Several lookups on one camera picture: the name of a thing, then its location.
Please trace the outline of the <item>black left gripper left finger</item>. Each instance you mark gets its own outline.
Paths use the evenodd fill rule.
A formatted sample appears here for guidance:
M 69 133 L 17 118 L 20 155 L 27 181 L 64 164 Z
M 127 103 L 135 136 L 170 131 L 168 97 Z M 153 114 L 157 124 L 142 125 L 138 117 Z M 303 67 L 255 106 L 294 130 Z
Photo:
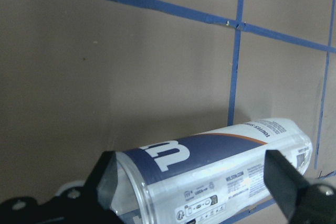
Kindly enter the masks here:
M 117 158 L 115 151 L 101 154 L 88 176 L 84 189 L 102 208 L 110 208 L 117 188 Z

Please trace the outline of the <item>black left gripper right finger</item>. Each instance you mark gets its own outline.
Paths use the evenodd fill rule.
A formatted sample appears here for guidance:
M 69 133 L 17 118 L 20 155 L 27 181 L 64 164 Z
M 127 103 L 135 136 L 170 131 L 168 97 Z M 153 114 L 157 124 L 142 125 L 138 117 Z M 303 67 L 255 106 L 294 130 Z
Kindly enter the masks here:
M 291 220 L 310 183 L 278 150 L 266 150 L 264 184 L 287 220 Z

